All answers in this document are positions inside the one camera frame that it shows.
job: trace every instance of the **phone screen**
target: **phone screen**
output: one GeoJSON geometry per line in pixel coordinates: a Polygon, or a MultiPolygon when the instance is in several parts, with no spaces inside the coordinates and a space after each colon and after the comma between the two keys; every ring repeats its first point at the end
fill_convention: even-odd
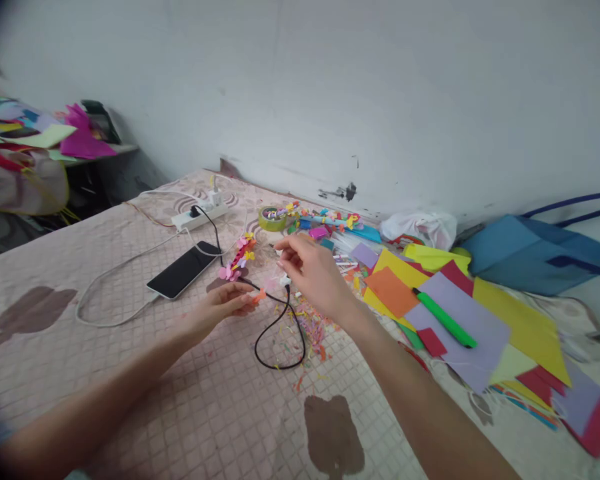
{"type": "MultiPolygon", "coordinates": [[[[218,247],[204,241],[198,242],[198,246],[208,253],[220,253],[218,247]]],[[[210,257],[193,247],[150,280],[147,286],[163,297],[174,299],[216,258],[218,257],[210,257]]]]}

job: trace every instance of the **hand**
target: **hand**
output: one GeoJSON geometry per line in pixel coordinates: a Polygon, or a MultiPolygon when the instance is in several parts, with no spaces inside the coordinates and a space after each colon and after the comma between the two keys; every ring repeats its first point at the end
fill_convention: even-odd
{"type": "Polygon", "coordinates": [[[176,335],[184,335],[194,345],[200,343],[227,317],[246,317],[255,310],[248,292],[253,287],[242,282],[226,283],[211,290],[191,312],[178,319],[176,335]]]}
{"type": "Polygon", "coordinates": [[[341,322],[345,307],[357,302],[340,274],[333,255],[304,235],[289,235],[275,244],[280,265],[298,290],[323,315],[341,322]]]}

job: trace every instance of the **marker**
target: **marker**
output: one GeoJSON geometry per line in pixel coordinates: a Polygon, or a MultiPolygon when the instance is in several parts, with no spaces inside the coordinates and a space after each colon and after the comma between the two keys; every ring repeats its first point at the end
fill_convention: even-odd
{"type": "Polygon", "coordinates": [[[458,325],[454,319],[452,319],[447,312],[442,310],[442,307],[438,305],[434,300],[426,293],[421,292],[417,288],[411,289],[415,293],[415,296],[422,302],[422,304],[429,310],[434,317],[438,319],[438,322],[442,324],[447,331],[458,340],[460,345],[466,348],[475,348],[478,343],[471,338],[471,336],[465,332],[460,325],[458,325]]]}

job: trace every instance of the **plastic bag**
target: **plastic bag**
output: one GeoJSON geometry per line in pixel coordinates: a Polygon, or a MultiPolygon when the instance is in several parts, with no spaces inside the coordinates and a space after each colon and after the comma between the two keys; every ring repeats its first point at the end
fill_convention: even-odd
{"type": "Polygon", "coordinates": [[[449,251],[455,240],[458,222],[444,212],[405,211],[394,213],[380,223],[380,233],[390,243],[404,246],[417,243],[449,251]]]}

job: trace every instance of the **bag strap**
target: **bag strap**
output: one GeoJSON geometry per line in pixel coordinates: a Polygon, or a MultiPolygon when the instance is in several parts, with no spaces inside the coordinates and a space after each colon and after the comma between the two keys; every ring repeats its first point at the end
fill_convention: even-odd
{"type": "Polygon", "coordinates": [[[547,263],[558,268],[566,267],[568,265],[575,265],[576,267],[580,267],[583,270],[587,270],[590,273],[600,275],[600,267],[598,267],[597,265],[582,260],[576,260],[574,258],[567,257],[566,255],[554,257],[551,260],[547,260],[547,263]]]}
{"type": "MultiPolygon", "coordinates": [[[[542,207],[542,208],[539,208],[536,210],[531,210],[530,212],[526,212],[524,215],[522,215],[522,217],[531,218],[532,216],[534,216],[538,213],[546,212],[549,210],[554,210],[554,209],[560,208],[560,207],[566,207],[567,205],[573,205],[574,203],[580,203],[580,202],[584,202],[584,201],[588,201],[588,200],[598,200],[598,199],[600,199],[600,193],[594,193],[592,195],[584,195],[582,197],[576,197],[576,198],[572,198],[569,200],[562,200],[560,202],[552,203],[551,205],[547,205],[546,207],[542,207]]],[[[568,227],[569,225],[572,225],[574,223],[584,221],[584,220],[589,220],[589,219],[596,218],[596,217],[600,217],[600,210],[596,210],[595,212],[588,213],[586,215],[582,215],[580,217],[576,217],[571,220],[564,220],[564,221],[558,222],[554,225],[556,227],[568,227]]]]}

